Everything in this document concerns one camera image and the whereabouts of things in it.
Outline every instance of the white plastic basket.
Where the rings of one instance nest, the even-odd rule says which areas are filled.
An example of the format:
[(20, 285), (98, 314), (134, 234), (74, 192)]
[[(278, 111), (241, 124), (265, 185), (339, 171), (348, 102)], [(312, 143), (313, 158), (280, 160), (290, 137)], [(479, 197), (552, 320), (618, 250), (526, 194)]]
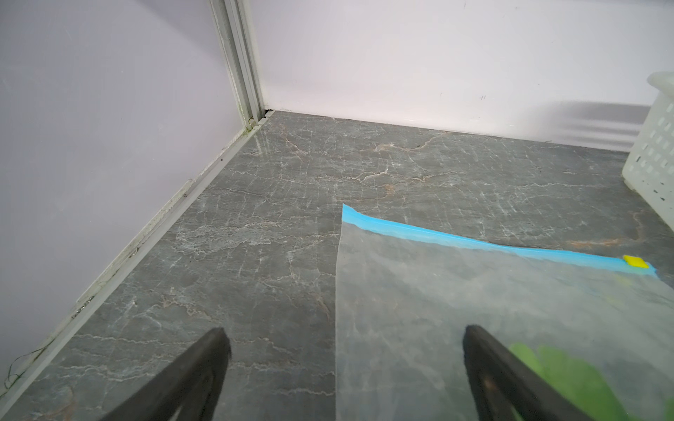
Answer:
[(623, 167), (625, 184), (674, 230), (674, 71), (648, 77), (660, 90)]

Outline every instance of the green leaf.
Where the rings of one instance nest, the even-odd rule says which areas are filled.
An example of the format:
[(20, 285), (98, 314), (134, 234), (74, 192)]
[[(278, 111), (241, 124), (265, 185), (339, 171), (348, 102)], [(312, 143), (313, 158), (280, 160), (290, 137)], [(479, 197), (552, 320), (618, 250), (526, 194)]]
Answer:
[(665, 404), (665, 421), (674, 421), (674, 397)]
[(592, 419), (630, 421), (599, 371), (587, 362), (572, 358), (563, 350), (551, 346), (541, 346), (538, 349), (539, 357), (528, 346), (520, 343), (513, 344), (510, 351)]

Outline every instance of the white panel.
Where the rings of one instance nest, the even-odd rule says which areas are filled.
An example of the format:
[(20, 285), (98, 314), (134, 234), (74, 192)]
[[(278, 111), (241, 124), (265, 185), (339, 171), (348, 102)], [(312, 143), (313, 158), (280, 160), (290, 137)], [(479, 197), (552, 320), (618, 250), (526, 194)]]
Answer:
[(242, 129), (208, 0), (0, 5), (0, 373)]
[(665, 0), (249, 0), (266, 108), (628, 150)]

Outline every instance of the gray marble surface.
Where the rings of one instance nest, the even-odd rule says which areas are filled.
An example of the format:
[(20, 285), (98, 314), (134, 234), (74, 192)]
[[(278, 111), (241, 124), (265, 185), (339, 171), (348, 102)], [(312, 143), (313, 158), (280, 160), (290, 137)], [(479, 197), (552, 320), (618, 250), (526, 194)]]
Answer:
[(333, 420), (342, 203), (504, 245), (645, 258), (674, 236), (626, 154), (277, 112), (6, 415), (95, 420), (210, 327), (233, 341), (217, 420)]

